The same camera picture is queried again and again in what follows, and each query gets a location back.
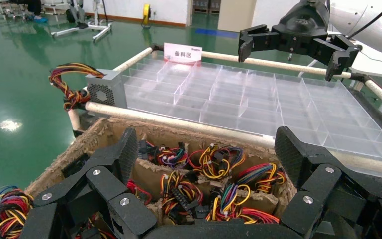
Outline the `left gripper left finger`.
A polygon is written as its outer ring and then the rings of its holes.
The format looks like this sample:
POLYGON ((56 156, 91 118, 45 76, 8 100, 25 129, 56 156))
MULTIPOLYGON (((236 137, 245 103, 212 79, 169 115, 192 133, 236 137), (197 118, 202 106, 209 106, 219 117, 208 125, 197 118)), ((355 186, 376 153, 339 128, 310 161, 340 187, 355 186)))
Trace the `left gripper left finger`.
POLYGON ((127 188, 137 157, 136 130, 129 127, 118 143, 98 149, 78 172, 36 196, 20 237, 97 239, 98 228, 86 222, 100 213, 117 239, 144 238, 157 219, 127 188))

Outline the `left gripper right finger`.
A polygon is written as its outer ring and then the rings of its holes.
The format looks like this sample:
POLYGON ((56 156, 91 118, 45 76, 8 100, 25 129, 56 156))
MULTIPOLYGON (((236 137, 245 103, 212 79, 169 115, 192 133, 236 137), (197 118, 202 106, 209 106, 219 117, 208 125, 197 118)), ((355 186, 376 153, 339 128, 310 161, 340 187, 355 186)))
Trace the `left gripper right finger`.
POLYGON ((302 142, 286 126, 277 129, 274 150, 297 189, 281 224, 312 238, 333 212, 362 228, 364 239, 382 239, 382 183, 344 166, 328 149, 302 142))

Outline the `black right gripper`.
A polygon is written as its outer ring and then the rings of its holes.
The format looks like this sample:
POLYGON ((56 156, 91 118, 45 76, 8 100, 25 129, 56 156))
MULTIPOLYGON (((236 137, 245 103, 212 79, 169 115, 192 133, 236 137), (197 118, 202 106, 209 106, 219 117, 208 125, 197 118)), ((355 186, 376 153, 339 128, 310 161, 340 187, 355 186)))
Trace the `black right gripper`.
POLYGON ((330 1, 301 0, 277 25, 261 24, 240 31, 238 62, 244 62, 252 52, 278 50, 313 59, 327 66, 325 80, 341 75, 352 66, 361 46, 342 35, 327 40, 330 19, 330 1))

